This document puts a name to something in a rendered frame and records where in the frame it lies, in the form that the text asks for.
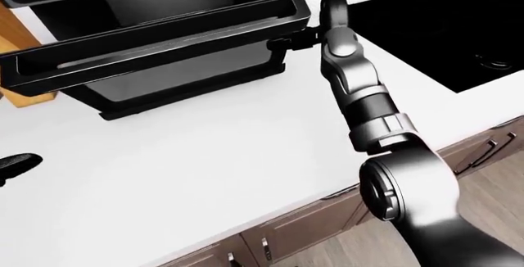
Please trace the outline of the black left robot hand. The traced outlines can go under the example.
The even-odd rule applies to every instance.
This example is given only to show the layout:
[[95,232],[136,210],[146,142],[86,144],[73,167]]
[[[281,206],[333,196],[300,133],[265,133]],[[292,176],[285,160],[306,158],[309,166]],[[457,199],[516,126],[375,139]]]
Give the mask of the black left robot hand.
[[0,188],[6,185],[8,179],[28,172],[42,163],[43,158],[34,153],[21,153],[0,159]]

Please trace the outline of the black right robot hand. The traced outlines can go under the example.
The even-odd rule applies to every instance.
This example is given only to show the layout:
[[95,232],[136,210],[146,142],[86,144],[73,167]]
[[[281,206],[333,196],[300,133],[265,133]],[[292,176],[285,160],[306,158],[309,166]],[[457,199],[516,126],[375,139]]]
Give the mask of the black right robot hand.
[[348,57],[356,52],[355,34],[349,27],[346,0],[321,0],[319,25],[306,27],[267,43],[268,50],[303,50],[317,44],[327,45],[336,57]]

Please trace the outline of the black glass toaster oven door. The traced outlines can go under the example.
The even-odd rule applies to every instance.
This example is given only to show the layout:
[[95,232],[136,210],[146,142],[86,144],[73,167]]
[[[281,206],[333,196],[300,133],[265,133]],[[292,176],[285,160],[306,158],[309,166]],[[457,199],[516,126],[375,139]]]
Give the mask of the black glass toaster oven door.
[[0,85],[62,92],[104,120],[140,114],[285,70],[270,40],[306,28],[306,0],[259,0],[0,55]]

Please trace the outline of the black countertop sink basin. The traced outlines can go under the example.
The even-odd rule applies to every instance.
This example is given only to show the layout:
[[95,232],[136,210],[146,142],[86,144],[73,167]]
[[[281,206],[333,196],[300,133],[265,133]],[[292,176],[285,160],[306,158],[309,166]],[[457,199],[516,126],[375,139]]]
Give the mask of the black countertop sink basin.
[[[371,0],[348,10],[355,33],[453,92],[524,70],[524,0]],[[490,70],[479,53],[516,65]]]

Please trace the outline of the sink drain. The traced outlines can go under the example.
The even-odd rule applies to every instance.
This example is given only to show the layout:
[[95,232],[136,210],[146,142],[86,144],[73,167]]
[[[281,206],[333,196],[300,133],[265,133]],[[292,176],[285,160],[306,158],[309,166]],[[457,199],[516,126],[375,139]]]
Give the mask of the sink drain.
[[490,70],[512,70],[516,62],[507,57],[497,57],[485,53],[475,55],[475,60],[479,65]]

